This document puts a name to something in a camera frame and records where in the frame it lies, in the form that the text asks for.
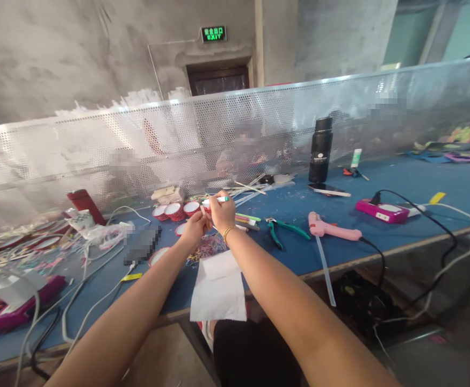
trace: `green exit sign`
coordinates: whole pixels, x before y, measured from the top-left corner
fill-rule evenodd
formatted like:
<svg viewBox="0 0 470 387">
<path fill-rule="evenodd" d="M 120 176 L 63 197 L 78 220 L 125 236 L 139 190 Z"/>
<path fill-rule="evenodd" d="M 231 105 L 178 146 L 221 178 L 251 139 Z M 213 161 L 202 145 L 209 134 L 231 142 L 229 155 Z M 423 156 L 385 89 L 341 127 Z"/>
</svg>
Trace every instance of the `green exit sign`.
<svg viewBox="0 0 470 387">
<path fill-rule="evenodd" d="M 203 43 L 226 40 L 226 26 L 203 27 L 201 28 Z"/>
</svg>

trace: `brown door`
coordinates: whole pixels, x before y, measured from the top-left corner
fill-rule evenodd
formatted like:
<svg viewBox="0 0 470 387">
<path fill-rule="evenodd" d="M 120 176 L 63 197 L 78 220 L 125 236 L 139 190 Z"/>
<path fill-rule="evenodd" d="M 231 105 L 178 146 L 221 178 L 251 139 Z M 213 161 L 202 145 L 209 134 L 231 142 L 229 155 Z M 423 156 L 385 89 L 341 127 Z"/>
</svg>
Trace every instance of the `brown door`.
<svg viewBox="0 0 470 387">
<path fill-rule="evenodd" d="M 249 89 L 249 71 L 246 66 L 189 73 L 188 78 L 193 96 Z"/>
</svg>

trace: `black shorts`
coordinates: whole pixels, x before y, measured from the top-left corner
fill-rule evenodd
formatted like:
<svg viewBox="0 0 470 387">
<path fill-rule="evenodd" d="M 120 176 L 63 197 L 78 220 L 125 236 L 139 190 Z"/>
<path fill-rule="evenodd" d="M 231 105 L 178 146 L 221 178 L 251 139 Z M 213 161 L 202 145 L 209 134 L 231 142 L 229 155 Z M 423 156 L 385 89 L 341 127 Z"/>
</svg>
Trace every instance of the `black shorts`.
<svg viewBox="0 0 470 387">
<path fill-rule="evenodd" d="M 269 319 L 220 320 L 213 333 L 213 357 L 222 387 L 301 384 L 301 368 Z"/>
</svg>

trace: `perforated metal divider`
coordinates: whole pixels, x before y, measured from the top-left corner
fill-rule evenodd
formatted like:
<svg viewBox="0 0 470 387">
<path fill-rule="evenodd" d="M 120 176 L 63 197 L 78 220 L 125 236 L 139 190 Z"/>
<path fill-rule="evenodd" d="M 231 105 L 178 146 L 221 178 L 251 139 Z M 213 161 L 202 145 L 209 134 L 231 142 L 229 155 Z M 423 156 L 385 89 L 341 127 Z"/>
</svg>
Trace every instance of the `perforated metal divider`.
<svg viewBox="0 0 470 387">
<path fill-rule="evenodd" d="M 169 185 L 215 192 L 307 167 L 328 115 L 332 166 L 436 140 L 470 121 L 470 61 L 0 125 L 0 226 L 64 210 L 80 188 L 110 213 Z"/>
</svg>

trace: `gold bracelet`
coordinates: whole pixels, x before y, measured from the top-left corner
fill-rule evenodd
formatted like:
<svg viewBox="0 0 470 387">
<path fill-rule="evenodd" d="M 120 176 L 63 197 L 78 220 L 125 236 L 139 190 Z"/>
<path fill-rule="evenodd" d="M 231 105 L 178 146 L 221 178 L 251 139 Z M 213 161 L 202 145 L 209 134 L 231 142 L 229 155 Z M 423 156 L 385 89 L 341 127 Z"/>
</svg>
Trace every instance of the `gold bracelet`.
<svg viewBox="0 0 470 387">
<path fill-rule="evenodd" d="M 226 240 L 226 235 L 228 234 L 228 232 L 232 229 L 236 228 L 236 226 L 229 226 L 226 231 L 224 231 L 224 234 L 222 235 L 222 238 L 224 239 L 224 241 Z"/>
</svg>

